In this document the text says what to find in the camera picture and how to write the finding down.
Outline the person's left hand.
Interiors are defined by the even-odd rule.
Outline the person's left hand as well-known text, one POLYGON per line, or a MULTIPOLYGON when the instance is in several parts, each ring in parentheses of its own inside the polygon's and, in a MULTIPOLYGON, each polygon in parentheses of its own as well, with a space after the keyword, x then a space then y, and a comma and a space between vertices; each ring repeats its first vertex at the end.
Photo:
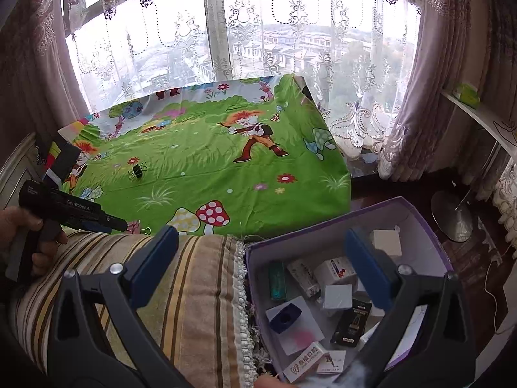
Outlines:
MULTIPOLYGON (((14 252, 15 243, 26 239, 30 232, 39 232, 43 228, 42 219, 27 209, 9 206, 1 210, 1 262, 7 263, 14 252)), ((53 266, 57 250, 66 244, 68 237, 63 230, 50 240, 39 240, 38 247, 32 253, 32 275, 44 276, 53 266)))

